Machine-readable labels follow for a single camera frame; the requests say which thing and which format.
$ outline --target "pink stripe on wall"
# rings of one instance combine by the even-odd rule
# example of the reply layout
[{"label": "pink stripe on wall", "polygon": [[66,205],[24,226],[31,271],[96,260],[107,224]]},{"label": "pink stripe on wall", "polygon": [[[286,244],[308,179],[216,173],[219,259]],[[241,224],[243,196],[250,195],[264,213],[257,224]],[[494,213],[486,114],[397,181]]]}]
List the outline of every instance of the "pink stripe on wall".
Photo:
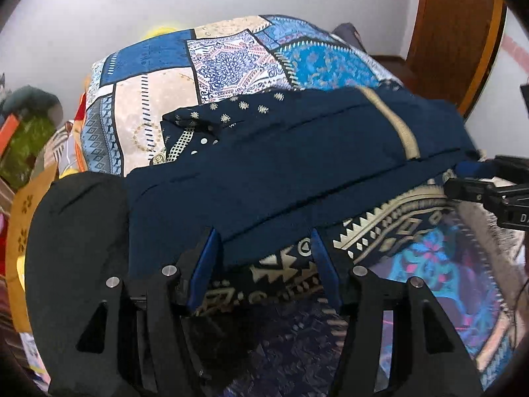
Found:
[{"label": "pink stripe on wall", "polygon": [[507,52],[518,65],[529,74],[529,53],[519,46],[517,42],[509,36],[504,36],[502,40],[502,49]]}]

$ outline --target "bed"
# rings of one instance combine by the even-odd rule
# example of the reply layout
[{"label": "bed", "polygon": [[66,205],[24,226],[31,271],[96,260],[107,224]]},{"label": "bed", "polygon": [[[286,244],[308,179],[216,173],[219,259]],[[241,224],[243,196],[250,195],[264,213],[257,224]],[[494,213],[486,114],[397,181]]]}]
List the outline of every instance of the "bed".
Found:
[{"label": "bed", "polygon": [[[215,111],[218,102],[245,94],[380,84],[403,88],[362,50],[292,17],[248,16],[164,34],[92,65],[75,137],[78,168],[126,176],[189,154],[200,141],[192,127],[169,136],[160,126],[163,115],[179,108],[209,104]],[[218,118],[229,122],[227,115]],[[487,387],[516,343],[512,325],[522,276],[515,259],[522,234],[498,229],[479,206],[450,203],[442,184],[453,176],[448,169],[345,220],[335,229],[335,246],[379,276],[425,279]],[[322,293],[309,238],[215,274],[196,316],[191,339],[217,395],[327,392],[347,322]],[[258,333],[249,331],[264,318]],[[391,321],[388,313],[379,389],[389,374]],[[518,327],[521,336],[522,318]],[[240,344],[230,344],[236,336]]]}]

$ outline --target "wooden door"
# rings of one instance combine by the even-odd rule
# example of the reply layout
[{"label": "wooden door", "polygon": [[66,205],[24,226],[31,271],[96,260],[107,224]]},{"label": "wooden door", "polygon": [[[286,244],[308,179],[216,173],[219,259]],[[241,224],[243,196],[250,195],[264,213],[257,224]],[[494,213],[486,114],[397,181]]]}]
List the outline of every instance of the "wooden door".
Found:
[{"label": "wooden door", "polygon": [[406,60],[414,92],[468,113],[494,62],[505,10],[502,0],[419,0]]}]

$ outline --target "cable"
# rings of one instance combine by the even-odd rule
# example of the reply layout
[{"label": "cable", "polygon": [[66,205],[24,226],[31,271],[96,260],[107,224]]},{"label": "cable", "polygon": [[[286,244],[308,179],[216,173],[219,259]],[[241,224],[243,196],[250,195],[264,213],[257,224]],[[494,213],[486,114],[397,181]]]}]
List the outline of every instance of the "cable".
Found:
[{"label": "cable", "polygon": [[515,347],[516,347],[516,341],[517,341],[517,338],[518,338],[518,323],[517,323],[517,320],[516,320],[516,313],[518,311],[518,302],[520,301],[520,298],[522,297],[522,294],[523,294],[525,288],[527,288],[527,284],[529,284],[529,278],[527,278],[527,280],[525,281],[524,285],[522,286],[522,289],[520,290],[520,292],[516,296],[516,301],[514,302],[514,346]]}]

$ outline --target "dark blue cloth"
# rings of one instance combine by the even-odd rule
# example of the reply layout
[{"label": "dark blue cloth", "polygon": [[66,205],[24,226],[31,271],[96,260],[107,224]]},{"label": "dark blue cloth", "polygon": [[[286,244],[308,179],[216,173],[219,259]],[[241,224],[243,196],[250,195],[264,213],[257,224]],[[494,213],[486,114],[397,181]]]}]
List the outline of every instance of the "dark blue cloth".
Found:
[{"label": "dark blue cloth", "polygon": [[452,105],[405,90],[377,93],[413,131],[419,160],[406,161],[393,126],[354,88],[269,92],[165,115],[164,135],[169,122],[176,139],[190,122],[195,132],[176,162],[135,169],[125,180],[131,275],[174,262],[206,226],[222,237],[226,267],[252,263],[474,150]]}]

